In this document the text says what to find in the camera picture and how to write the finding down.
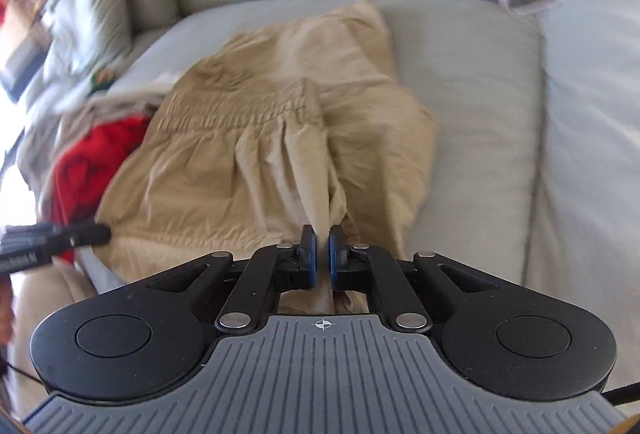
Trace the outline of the light beige garment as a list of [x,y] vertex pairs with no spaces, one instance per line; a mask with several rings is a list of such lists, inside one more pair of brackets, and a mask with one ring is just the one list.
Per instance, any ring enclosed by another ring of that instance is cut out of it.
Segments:
[[[169,82],[147,82],[128,89],[114,87],[103,94],[87,94],[87,87],[63,91],[51,87],[36,96],[26,94],[25,137],[17,151],[17,166],[29,189],[35,192],[37,217],[51,219],[53,167],[57,160],[101,124],[127,116],[149,115],[170,90]],[[18,418],[34,410],[47,392],[34,381],[35,370],[28,354],[32,332],[55,311],[116,287],[124,281],[109,271],[85,247],[72,264],[54,261],[26,273],[21,289],[1,284],[1,343],[14,365],[6,377],[10,409]]]

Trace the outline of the small round green fan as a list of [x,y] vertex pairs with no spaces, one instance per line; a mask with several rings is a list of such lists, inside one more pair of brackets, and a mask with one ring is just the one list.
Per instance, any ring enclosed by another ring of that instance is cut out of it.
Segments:
[[91,97],[98,92],[106,91],[111,88],[117,79],[114,68],[101,66],[96,68],[91,75],[90,90],[88,96]]

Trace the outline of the grey throw pillow front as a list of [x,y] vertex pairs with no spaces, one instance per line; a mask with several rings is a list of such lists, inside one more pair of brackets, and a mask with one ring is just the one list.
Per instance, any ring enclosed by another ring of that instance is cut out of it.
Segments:
[[43,77],[86,76],[128,53],[131,44],[128,0],[59,0]]

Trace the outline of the grey sofa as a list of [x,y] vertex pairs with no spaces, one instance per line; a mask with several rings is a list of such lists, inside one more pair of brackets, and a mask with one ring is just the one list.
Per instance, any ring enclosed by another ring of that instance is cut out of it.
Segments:
[[[93,69],[117,74],[98,94],[171,90],[235,35],[356,1],[178,0],[176,23],[137,33],[128,0],[131,49]],[[437,125],[430,191],[393,255],[434,251],[588,309],[616,339],[610,383],[637,380],[639,0],[370,1]],[[93,71],[42,69],[26,94],[89,94]]]

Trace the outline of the beige khaki pants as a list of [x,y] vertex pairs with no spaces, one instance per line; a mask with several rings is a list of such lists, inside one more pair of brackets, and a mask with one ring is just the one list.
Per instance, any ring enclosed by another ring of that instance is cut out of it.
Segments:
[[437,125],[398,79],[370,0],[233,36],[189,68],[108,185],[94,253],[134,282],[215,251],[248,258],[304,226],[405,251]]

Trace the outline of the red garment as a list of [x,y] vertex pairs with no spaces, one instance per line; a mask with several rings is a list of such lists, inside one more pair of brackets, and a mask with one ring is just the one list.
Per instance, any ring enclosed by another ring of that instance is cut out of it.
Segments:
[[94,126],[64,152],[53,168],[48,220],[64,227],[93,221],[106,188],[141,145],[150,122],[150,116],[134,114]]

